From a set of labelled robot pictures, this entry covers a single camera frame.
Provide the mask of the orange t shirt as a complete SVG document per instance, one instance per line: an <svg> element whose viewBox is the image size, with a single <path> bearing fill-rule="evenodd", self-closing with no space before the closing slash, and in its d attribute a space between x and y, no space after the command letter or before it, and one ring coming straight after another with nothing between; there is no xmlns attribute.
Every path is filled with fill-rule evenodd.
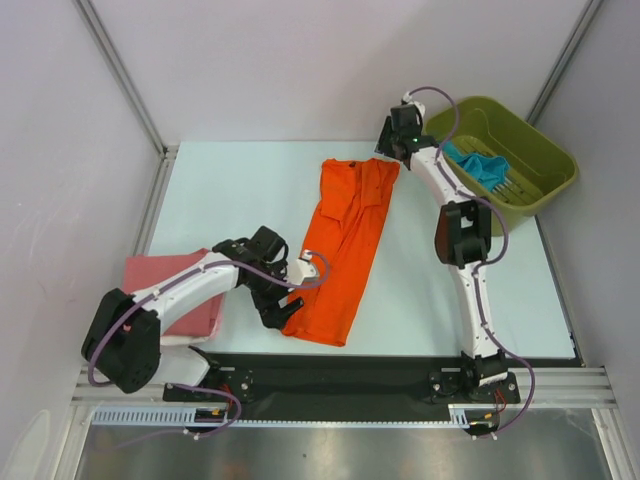
<svg viewBox="0 0 640 480"><path fill-rule="evenodd" d="M304 302L282 329L285 336L343 347L367 286L400 165L381 159L322 164L320 200L303 248L328 262L328 279L300 290Z"/></svg>

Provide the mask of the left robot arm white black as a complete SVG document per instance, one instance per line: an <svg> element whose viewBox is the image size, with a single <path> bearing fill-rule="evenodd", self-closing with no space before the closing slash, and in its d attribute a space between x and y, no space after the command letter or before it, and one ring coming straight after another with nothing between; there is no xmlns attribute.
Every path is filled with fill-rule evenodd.
<svg viewBox="0 0 640 480"><path fill-rule="evenodd" d="M164 346L162 335L178 320L214 297L244 286L265 327L281 330L304 302L289 293L317 279L312 255L304 251L287 258L286 241L262 226L252 237L227 239L178 273L128 294L107 292L97 308L81 347L92 368L106 385L125 394L149 383L182 384L197 398L214 397L221 387L220 374L192 343Z"/></svg>

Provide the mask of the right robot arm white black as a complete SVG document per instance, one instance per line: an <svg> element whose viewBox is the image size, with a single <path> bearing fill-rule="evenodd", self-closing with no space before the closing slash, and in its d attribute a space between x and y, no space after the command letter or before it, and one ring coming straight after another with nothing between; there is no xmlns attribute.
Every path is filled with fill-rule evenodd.
<svg viewBox="0 0 640 480"><path fill-rule="evenodd" d="M458 180L438 153L439 144L423 133L424 106L404 99L390 109L375 151L402 163L429 189L440 207L434 247L449 268L459 296L464 327L461 388L484 401L507 378L505 352L495 334L484 268L492 245L489 202Z"/></svg>

